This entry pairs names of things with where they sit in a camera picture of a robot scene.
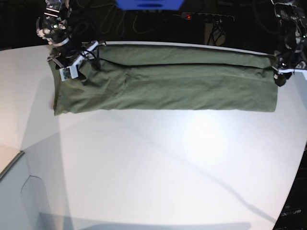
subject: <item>table surface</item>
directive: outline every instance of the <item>table surface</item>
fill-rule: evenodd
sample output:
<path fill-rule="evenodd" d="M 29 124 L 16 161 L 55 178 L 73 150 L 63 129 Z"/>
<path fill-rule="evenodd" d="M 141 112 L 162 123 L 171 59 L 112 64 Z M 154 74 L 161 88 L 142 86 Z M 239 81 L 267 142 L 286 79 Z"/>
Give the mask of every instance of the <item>table surface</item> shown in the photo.
<path fill-rule="evenodd" d="M 54 117 L 48 53 L 48 46 L 0 52 L 0 145 L 24 150 L 30 174 L 43 179 L 42 212 L 69 217 L 72 229 L 274 227 L 307 140 L 302 75 L 279 89 L 274 113 L 114 110 Z"/>

